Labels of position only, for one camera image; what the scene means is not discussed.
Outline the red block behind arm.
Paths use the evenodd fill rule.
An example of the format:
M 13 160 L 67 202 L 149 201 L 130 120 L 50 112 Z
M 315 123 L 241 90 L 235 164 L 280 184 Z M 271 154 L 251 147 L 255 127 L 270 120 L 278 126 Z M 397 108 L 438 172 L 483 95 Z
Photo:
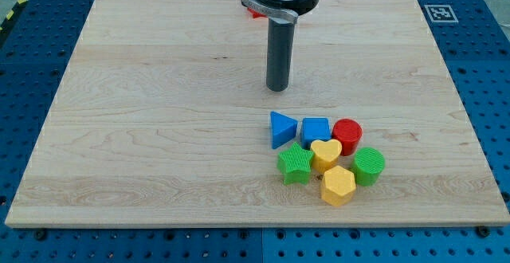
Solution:
M 258 13 L 257 11 L 255 11 L 255 10 L 253 10 L 251 8 L 248 8 L 247 10 L 251 13 L 252 18 L 265 18 L 264 14 L 260 14 L 260 13 Z

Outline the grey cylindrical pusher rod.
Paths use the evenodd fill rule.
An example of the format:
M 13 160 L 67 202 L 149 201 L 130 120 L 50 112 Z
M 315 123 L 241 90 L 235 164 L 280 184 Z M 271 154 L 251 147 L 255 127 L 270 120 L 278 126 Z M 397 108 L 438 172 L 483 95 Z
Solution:
M 288 87 L 295 25 L 269 19 L 266 86 L 274 92 Z

